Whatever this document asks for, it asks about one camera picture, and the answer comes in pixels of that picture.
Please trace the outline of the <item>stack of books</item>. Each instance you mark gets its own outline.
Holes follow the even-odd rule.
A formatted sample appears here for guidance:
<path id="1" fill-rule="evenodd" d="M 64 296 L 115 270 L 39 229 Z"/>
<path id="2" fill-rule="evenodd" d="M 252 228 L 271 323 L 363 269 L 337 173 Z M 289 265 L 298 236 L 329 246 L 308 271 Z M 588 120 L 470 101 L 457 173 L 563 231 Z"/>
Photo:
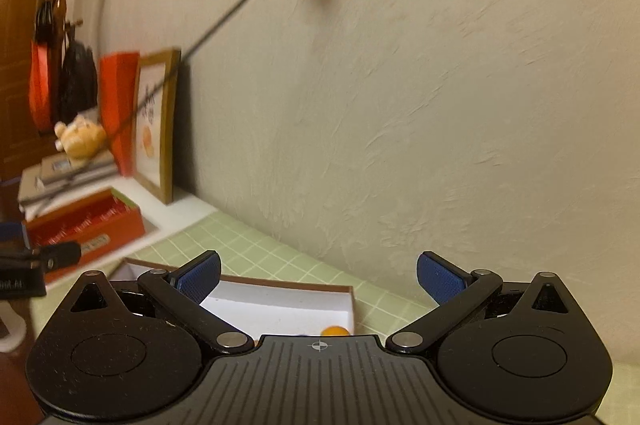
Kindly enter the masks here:
<path id="1" fill-rule="evenodd" d="M 88 165 L 84 160 L 74 160 L 65 153 L 58 153 L 24 169 L 17 204 L 25 213 L 26 208 L 62 193 L 67 188 L 87 185 L 117 174 L 118 167 L 110 151 L 101 152 Z"/>

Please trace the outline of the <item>black bag on rack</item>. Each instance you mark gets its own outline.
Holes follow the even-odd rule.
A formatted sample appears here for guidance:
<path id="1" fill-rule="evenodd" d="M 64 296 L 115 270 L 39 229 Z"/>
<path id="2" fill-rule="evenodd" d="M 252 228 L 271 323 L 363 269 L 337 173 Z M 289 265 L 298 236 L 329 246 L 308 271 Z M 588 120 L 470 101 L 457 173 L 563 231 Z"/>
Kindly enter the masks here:
<path id="1" fill-rule="evenodd" d="M 65 50 L 58 78 L 58 116 L 70 124 L 76 116 L 98 105 L 98 72 L 93 52 L 76 38 L 76 26 L 65 25 Z"/>

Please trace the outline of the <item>brown wooden door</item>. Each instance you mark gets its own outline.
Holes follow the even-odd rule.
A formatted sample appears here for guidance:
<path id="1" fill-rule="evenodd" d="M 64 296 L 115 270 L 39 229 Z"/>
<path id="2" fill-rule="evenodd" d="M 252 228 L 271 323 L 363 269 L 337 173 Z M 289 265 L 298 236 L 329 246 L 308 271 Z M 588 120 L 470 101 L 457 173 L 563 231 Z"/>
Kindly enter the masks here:
<path id="1" fill-rule="evenodd" d="M 38 0 L 1 0 L 0 138 L 1 219 L 22 218 L 17 194 L 22 171 L 53 153 L 54 137 L 41 135 L 30 116 L 30 43 Z"/>

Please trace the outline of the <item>orange fruit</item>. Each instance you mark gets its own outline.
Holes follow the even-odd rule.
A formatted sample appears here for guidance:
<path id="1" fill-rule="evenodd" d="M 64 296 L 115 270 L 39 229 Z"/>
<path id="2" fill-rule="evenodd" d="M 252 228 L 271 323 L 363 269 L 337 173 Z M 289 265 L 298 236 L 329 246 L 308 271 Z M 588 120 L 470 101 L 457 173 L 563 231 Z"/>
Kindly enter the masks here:
<path id="1" fill-rule="evenodd" d="M 321 332 L 321 335 L 329 337 L 349 336 L 350 332 L 349 330 L 345 329 L 344 327 L 340 327 L 339 325 L 332 325 L 332 327 L 326 327 Z"/>

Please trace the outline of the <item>plush teddy bear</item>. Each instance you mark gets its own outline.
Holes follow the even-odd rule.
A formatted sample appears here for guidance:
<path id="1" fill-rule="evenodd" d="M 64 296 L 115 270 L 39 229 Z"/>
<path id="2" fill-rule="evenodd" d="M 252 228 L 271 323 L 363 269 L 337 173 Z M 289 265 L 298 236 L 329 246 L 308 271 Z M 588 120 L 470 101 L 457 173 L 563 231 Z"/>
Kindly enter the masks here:
<path id="1" fill-rule="evenodd" d="M 74 160 L 86 160 L 101 152 L 107 134 L 103 126 L 78 114 L 72 122 L 54 125 L 55 149 Z"/>

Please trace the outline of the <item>red gift box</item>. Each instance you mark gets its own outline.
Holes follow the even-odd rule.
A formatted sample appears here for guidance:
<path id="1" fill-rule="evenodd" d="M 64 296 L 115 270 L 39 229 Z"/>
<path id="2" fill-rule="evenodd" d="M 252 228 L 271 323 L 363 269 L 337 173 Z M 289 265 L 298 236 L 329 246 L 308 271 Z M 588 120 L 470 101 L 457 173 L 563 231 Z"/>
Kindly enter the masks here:
<path id="1" fill-rule="evenodd" d="M 30 243 L 35 245 L 75 241 L 81 247 L 78 265 L 47 273 L 47 284 L 145 234 L 139 206 L 113 188 L 38 216 L 26 223 L 26 230 Z"/>

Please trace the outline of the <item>brown cardboard box white inside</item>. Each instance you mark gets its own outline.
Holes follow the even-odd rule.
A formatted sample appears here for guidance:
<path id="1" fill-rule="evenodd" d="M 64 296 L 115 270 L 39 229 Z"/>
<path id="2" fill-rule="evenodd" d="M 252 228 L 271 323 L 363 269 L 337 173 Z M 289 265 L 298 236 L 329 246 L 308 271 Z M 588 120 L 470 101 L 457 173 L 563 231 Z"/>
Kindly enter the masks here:
<path id="1" fill-rule="evenodd" d="M 108 276 L 131 311 L 139 315 L 166 315 L 142 292 L 138 278 L 152 269 L 178 268 L 125 259 Z M 255 341 L 265 335 L 322 336 L 326 327 L 339 325 L 355 333 L 355 302 L 352 288 L 252 278 L 220 276 L 220 282 L 201 306 Z"/>

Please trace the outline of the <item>red bag on rack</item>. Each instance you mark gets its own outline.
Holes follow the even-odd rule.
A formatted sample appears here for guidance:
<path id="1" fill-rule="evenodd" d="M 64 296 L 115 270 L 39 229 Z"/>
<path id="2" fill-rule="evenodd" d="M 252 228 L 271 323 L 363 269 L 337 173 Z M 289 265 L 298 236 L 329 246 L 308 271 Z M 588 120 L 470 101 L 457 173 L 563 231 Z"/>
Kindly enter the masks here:
<path id="1" fill-rule="evenodd" d="M 55 48 L 58 30 L 54 18 L 54 3 L 44 0 L 36 11 L 35 33 L 30 44 L 28 106 L 38 132 L 52 130 L 52 89 L 55 65 L 51 49 Z"/>

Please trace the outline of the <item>wooden picture frame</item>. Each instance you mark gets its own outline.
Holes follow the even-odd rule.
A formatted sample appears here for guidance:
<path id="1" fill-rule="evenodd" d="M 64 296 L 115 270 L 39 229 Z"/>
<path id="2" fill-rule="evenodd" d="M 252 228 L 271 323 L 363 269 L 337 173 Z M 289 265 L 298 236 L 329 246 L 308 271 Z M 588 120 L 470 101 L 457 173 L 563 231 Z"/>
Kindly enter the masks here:
<path id="1" fill-rule="evenodd" d="M 176 47 L 142 56 L 134 91 L 134 179 L 165 205 L 174 200 L 172 136 L 180 58 Z"/>

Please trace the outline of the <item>red paper bag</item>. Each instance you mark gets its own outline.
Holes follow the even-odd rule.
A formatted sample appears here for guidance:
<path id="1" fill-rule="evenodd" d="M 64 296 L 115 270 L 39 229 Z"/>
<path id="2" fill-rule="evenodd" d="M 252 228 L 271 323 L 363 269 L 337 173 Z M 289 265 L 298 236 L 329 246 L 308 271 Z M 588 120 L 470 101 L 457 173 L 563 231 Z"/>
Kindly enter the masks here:
<path id="1" fill-rule="evenodd" d="M 139 59 L 138 52 L 115 52 L 100 60 L 100 121 L 107 134 L 108 150 L 124 177 L 132 175 L 131 114 Z"/>

